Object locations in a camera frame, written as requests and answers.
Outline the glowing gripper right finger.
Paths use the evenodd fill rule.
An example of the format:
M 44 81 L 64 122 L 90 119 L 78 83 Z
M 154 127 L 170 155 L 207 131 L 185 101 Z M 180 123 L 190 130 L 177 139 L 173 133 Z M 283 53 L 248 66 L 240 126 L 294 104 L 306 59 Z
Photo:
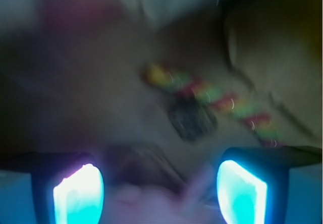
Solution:
M 322 150 L 229 148 L 216 190 L 226 223 L 322 223 Z

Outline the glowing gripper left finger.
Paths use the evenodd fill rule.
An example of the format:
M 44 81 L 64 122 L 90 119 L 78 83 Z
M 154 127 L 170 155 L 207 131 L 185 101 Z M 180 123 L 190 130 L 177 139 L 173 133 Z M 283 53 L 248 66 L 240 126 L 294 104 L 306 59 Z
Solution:
M 86 152 L 1 156 L 1 223 L 99 223 L 104 181 Z

